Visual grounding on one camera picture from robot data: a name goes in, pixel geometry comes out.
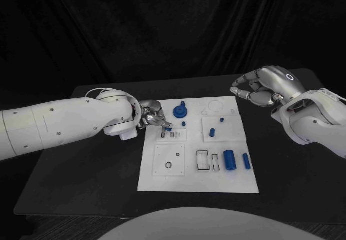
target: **blue cylinder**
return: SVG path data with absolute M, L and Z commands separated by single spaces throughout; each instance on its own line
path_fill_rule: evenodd
M 212 128 L 211 129 L 211 134 L 209 134 L 209 136 L 214 138 L 215 137 L 215 129 Z
M 188 115 L 186 102 L 182 101 L 181 106 L 176 106 L 173 109 L 173 115 L 176 118 L 182 119 Z
M 250 170 L 251 169 L 251 161 L 250 161 L 250 157 L 248 157 L 247 153 L 243 154 L 243 158 L 244 158 L 246 168 Z
M 224 152 L 225 157 L 225 169 L 235 170 L 237 169 L 237 159 L 235 159 L 235 152 L 233 150 L 227 150 Z

